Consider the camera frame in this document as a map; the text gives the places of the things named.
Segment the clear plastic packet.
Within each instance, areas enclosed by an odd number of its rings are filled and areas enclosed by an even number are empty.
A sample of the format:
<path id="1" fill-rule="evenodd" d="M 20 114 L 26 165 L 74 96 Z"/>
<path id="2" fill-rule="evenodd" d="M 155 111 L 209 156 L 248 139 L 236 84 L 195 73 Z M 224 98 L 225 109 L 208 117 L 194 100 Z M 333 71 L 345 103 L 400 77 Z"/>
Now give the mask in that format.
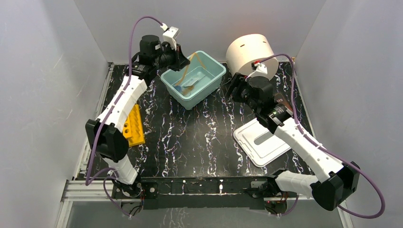
<path id="1" fill-rule="evenodd" d="M 191 79 L 189 79 L 188 81 L 186 81 L 185 83 L 182 84 L 182 87 L 184 86 L 191 86 L 191 85 L 195 85 L 197 82 L 199 82 L 201 80 L 201 77 L 192 77 Z"/>

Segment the teal plastic bin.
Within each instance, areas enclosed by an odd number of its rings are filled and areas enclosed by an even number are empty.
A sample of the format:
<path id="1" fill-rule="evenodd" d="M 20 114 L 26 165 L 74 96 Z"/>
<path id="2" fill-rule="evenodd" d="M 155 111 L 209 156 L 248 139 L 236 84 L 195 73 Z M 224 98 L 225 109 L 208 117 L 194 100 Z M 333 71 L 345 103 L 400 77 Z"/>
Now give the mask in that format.
<path id="1" fill-rule="evenodd" d="M 199 50 L 188 56 L 190 64 L 181 71 L 167 70 L 161 75 L 169 94 L 186 110 L 217 90 L 227 69 L 206 52 Z"/>

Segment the test tube brush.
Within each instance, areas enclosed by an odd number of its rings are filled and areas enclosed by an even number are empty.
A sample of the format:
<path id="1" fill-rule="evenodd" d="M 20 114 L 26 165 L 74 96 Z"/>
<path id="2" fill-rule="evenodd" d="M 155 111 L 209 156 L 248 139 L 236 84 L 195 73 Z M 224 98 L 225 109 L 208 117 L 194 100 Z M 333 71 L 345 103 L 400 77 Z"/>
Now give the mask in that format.
<path id="1" fill-rule="evenodd" d="M 190 86 L 184 86 L 182 88 L 182 95 L 183 96 L 189 96 L 190 93 L 194 90 L 195 86 L 194 85 L 190 85 Z"/>

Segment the tan rubber tube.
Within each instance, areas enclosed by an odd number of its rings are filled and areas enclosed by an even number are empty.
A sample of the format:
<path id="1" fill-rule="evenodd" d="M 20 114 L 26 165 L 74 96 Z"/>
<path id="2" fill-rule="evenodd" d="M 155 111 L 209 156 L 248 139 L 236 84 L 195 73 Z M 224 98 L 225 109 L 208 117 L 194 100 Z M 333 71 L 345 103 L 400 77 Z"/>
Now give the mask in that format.
<path id="1" fill-rule="evenodd" d="M 191 62 L 194 57 L 196 57 L 197 60 L 198 60 L 198 62 L 200 63 L 200 65 L 201 65 L 204 69 L 206 69 L 206 66 L 205 66 L 204 63 L 201 61 L 201 59 L 200 59 L 200 57 L 199 57 L 199 55 L 198 55 L 197 52 L 194 52 L 194 53 L 192 53 L 192 54 L 190 55 L 189 61 Z M 175 86 L 179 86 L 179 85 L 182 83 L 182 81 L 185 79 L 185 76 L 186 76 L 186 74 L 187 74 L 187 72 L 188 72 L 188 70 L 189 70 L 189 66 L 190 66 L 190 65 L 186 66 L 185 71 L 184 71 L 184 73 L 183 73 L 181 79 L 175 84 Z"/>

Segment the white plastic lid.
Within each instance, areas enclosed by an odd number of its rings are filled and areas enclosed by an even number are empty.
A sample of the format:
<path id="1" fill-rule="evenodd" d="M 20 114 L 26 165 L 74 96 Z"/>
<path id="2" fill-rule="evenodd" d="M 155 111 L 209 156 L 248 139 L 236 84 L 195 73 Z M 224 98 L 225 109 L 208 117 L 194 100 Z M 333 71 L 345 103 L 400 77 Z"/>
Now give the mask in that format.
<path id="1" fill-rule="evenodd" d="M 236 129 L 233 138 L 258 168 L 265 167 L 290 150 L 288 144 L 273 135 L 257 119 L 253 119 Z"/>

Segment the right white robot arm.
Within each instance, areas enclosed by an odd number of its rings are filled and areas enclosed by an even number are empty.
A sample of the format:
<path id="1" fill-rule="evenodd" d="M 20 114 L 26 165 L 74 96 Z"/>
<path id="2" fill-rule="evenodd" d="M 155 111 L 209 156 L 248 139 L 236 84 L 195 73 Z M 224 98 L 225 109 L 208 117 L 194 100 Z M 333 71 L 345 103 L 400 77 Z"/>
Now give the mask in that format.
<path id="1" fill-rule="evenodd" d="M 251 108 L 258 123 L 289 145 L 314 172 L 313 175 L 305 175 L 279 169 L 268 176 L 263 191 L 274 197 L 290 191 L 313 197 L 328 211 L 334 210 L 355 192 L 359 180 L 357 164 L 348 165 L 311 143 L 307 139 L 309 132 L 295 122 L 292 110 L 275 100 L 268 78 L 247 78 L 236 73 L 226 97 Z"/>

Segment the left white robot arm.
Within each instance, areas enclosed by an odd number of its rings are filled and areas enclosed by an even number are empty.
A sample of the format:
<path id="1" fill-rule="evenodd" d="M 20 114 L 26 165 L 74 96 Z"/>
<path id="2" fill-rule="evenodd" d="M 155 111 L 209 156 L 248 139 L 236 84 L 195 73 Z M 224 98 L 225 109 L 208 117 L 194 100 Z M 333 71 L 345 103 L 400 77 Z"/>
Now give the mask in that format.
<path id="1" fill-rule="evenodd" d="M 85 125 L 91 148 L 86 184 L 89 185 L 101 174 L 99 171 L 93 177 L 89 176 L 95 155 L 99 154 L 109 165 L 107 170 L 113 171 L 115 179 L 124 184 L 123 190 L 131 198 L 141 194 L 142 185 L 136 181 L 138 172 L 127 155 L 129 142 L 124 137 L 124 124 L 158 71 L 180 71 L 190 64 L 175 37 L 164 35 L 163 41 L 160 41 L 156 35 L 145 35 L 139 47 L 139 52 L 129 54 L 127 74 L 109 105 L 96 119 L 89 119 Z"/>

